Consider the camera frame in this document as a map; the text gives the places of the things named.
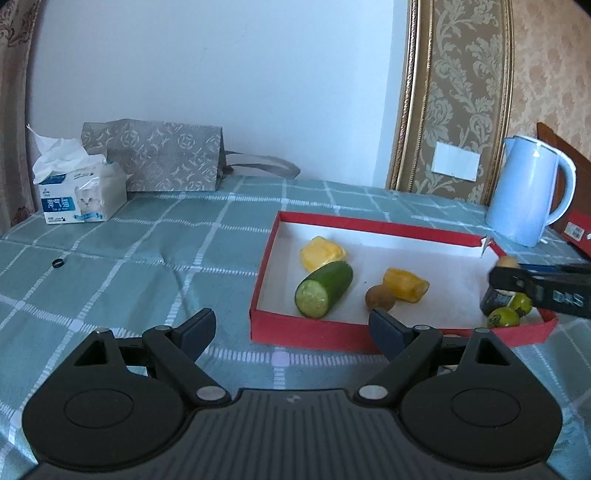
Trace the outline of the yellow pepper piece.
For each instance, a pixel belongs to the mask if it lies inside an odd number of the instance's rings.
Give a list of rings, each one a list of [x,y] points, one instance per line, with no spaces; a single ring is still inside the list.
[[[414,273],[397,268],[389,268],[384,277],[386,285],[393,295],[409,303],[418,303],[428,292],[430,283]]]
[[[301,264],[308,272],[314,272],[335,261],[344,261],[347,255],[344,247],[322,236],[311,239],[300,251]]]

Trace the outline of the dark eggplant chunk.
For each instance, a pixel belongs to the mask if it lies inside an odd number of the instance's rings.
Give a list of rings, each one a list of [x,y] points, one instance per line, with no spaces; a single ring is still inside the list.
[[[497,308],[507,307],[514,295],[514,292],[489,286],[480,301],[480,309],[485,316],[489,316]]]

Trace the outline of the red shallow cardboard tray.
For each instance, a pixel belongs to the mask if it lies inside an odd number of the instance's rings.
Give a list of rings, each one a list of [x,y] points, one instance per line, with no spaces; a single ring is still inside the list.
[[[489,272],[516,266],[490,237],[280,212],[250,302],[252,341],[374,353],[370,311],[469,336],[488,324]]]

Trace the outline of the brown patterned curtain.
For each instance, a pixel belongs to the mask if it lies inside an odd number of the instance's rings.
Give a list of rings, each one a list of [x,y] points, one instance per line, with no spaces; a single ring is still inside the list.
[[[27,153],[26,88],[31,44],[41,3],[1,3],[1,232],[34,212]]]

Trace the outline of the white wall switch panel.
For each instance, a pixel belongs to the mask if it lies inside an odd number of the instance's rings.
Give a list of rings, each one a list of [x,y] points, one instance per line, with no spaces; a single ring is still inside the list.
[[[436,174],[475,182],[478,177],[479,165],[479,153],[438,142],[434,151],[431,171]]]

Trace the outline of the red cardboard box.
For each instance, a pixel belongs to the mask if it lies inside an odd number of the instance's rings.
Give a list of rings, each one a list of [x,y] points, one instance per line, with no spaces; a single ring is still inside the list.
[[[583,256],[591,256],[591,216],[571,209],[554,225],[554,230]]]

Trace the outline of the white tissue pack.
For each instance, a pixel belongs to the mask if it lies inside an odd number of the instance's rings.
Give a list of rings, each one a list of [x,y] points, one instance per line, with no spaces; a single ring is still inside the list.
[[[104,154],[88,153],[75,138],[33,137],[33,184],[48,225],[104,222],[127,202],[127,175]]]

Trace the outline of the light blue electric kettle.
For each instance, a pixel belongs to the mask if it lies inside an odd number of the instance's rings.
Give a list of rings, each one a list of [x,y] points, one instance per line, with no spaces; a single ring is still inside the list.
[[[504,145],[505,164],[486,223],[509,240],[533,247],[570,207],[576,166],[565,153],[533,137],[515,135]]]

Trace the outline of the brown kiwi fruit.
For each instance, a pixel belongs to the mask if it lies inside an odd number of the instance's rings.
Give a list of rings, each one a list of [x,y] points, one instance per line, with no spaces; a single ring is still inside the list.
[[[386,285],[375,285],[366,292],[365,303],[369,311],[375,309],[390,311],[396,304],[396,297]]]

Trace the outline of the green tomato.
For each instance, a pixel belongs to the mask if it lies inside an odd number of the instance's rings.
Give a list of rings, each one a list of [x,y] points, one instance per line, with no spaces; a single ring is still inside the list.
[[[528,315],[533,309],[531,299],[524,293],[516,293],[509,302],[508,307],[515,311],[519,317]]]
[[[508,328],[520,325],[520,315],[510,307],[499,307],[493,310],[487,318],[489,328]]]

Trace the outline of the gold picture frame moulding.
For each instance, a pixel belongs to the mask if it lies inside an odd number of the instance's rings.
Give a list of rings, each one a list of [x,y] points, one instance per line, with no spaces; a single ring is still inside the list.
[[[488,204],[513,87],[509,1],[412,1],[387,188]],[[438,143],[479,156],[475,180],[433,168]]]

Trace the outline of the green cucumber half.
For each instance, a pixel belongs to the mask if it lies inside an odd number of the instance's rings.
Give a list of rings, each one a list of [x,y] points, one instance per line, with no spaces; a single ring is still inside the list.
[[[353,283],[353,268],[346,261],[325,264],[298,284],[294,305],[304,317],[322,319],[332,311]]]

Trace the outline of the grey patterned paper bag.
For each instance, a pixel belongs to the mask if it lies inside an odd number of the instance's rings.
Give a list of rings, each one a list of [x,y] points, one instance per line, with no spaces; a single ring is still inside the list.
[[[81,141],[128,175],[130,192],[214,191],[232,174],[297,178],[301,169],[274,156],[225,148],[221,127],[120,119],[86,122]]]

